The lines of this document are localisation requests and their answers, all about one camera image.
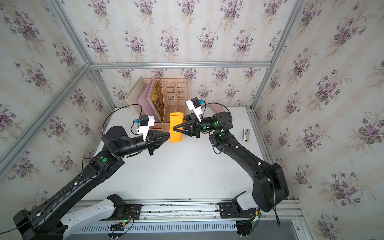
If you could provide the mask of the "orange square paper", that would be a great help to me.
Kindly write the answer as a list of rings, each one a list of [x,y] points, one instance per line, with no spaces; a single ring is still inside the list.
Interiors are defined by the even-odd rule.
[[[170,142],[171,143],[179,143],[182,141],[182,133],[178,132],[181,128],[174,127],[179,126],[184,122],[184,113],[170,113],[170,128],[169,132],[171,135]]]

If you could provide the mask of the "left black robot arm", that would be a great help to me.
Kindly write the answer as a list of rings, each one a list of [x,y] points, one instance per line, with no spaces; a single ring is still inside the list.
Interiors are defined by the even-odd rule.
[[[14,217],[14,223],[24,240],[65,240],[68,236],[97,221],[112,216],[123,217],[126,204],[117,195],[110,195],[103,201],[77,212],[69,211],[95,187],[109,179],[124,165],[124,157],[136,156],[143,151],[150,155],[171,134],[151,130],[154,117],[140,116],[135,121],[138,136],[131,138],[122,126],[114,126],[102,135],[102,151],[61,190],[31,211],[21,210]]]

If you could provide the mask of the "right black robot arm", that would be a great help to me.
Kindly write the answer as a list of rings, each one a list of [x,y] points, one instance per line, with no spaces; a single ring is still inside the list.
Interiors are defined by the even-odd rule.
[[[209,134],[214,152],[231,157],[253,181],[251,192],[244,191],[233,198],[229,206],[221,205],[221,211],[229,210],[229,217],[248,218],[251,213],[261,210],[277,212],[277,204],[289,196],[289,188],[283,168],[275,163],[269,164],[246,149],[230,132],[233,118],[229,111],[204,117],[202,107],[189,102],[191,114],[182,120],[170,123],[170,134],[183,134],[199,138],[202,133]]]

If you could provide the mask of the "peach desk organizer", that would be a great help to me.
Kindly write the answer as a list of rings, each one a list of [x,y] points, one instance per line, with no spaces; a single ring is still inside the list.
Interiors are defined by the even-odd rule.
[[[187,81],[185,79],[157,79],[162,81],[165,112],[162,122],[151,130],[169,132],[170,113],[187,113]]]

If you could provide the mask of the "pink board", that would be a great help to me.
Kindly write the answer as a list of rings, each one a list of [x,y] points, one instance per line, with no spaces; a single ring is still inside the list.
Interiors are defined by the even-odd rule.
[[[146,88],[144,89],[142,95],[138,99],[138,103],[142,106],[143,112],[145,113],[145,115],[153,116],[155,119],[155,122],[160,123],[161,122],[160,115],[157,112],[155,105],[151,101],[151,96],[152,96],[151,92],[156,82],[157,80],[154,77],[150,78]]]

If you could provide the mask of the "yellow patterned book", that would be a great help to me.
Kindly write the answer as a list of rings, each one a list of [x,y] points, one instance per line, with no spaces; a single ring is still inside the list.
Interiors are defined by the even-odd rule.
[[[150,92],[150,100],[154,105],[158,116],[158,122],[162,122],[165,112],[162,81],[154,79]]]

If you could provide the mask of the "beige board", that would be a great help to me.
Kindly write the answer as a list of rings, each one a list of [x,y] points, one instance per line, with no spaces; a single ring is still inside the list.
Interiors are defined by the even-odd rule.
[[[145,115],[145,113],[143,112],[142,106],[138,103],[138,99],[142,95],[149,80],[150,78],[144,79],[143,77],[140,77],[139,80],[134,85],[134,87],[131,89],[129,95],[126,97],[127,104],[131,105],[131,108],[133,108],[136,114]]]

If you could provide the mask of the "small grey stapler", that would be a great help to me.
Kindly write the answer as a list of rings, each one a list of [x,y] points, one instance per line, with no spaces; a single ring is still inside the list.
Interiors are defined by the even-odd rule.
[[[243,141],[248,142],[250,139],[250,129],[243,129]]]

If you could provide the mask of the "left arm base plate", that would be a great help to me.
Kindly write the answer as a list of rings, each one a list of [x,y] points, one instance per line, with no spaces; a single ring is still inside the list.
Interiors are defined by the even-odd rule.
[[[141,204],[126,204],[125,206],[119,206],[109,218],[103,219],[103,221],[123,221],[133,218],[135,221],[139,219]]]

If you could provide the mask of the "aluminium mounting rail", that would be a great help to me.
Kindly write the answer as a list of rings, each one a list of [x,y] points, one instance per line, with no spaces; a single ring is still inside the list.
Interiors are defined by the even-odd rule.
[[[221,219],[216,209],[216,204],[221,202],[232,202],[227,199],[219,200],[174,200],[174,201],[120,201],[118,206],[126,204],[143,205],[138,222],[167,222],[167,221],[219,221],[235,220]],[[303,220],[304,214],[295,200],[284,200],[277,205],[277,209],[265,212],[260,210],[257,215],[262,220]]]

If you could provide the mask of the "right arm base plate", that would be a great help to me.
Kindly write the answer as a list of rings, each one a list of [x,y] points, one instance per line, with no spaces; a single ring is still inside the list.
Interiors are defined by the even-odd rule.
[[[259,207],[243,210],[240,205],[233,202],[217,203],[216,209],[221,219],[251,219],[260,213]]]

